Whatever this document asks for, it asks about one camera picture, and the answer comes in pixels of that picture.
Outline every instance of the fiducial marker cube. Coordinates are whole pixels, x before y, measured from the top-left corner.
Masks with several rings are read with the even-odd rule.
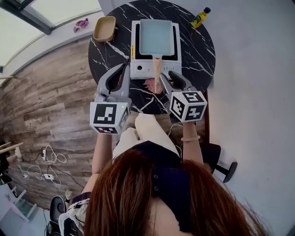
[[[98,133],[121,134],[129,114],[127,102],[91,102],[90,126]]]
[[[181,121],[202,120],[207,101],[200,91],[173,92],[170,111]]]

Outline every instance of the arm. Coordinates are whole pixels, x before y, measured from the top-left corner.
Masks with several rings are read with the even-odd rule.
[[[194,122],[183,123],[183,138],[195,138],[197,137],[197,131],[195,129]],[[193,160],[199,164],[203,164],[202,152],[199,144],[199,140],[193,140],[189,142],[183,142],[183,160]]]
[[[112,135],[98,134],[92,159],[92,176],[88,180],[82,193],[92,191],[99,173],[111,159]]]

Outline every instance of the bracelet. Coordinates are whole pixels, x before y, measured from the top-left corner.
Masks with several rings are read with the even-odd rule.
[[[189,142],[189,141],[195,141],[195,140],[199,140],[200,136],[194,137],[194,138],[181,138],[181,141],[183,142]]]

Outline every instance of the purple toy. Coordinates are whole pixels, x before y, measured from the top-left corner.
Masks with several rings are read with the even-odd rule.
[[[88,18],[86,18],[85,20],[79,20],[74,27],[74,33],[76,33],[80,28],[85,28],[88,24]]]

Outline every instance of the brown hair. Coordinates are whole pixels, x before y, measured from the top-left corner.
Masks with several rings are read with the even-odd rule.
[[[241,206],[193,161],[189,173],[191,229],[195,236],[267,235],[252,210]],[[110,162],[95,183],[87,207],[85,236],[146,236],[152,198],[153,163],[137,151],[127,151]]]

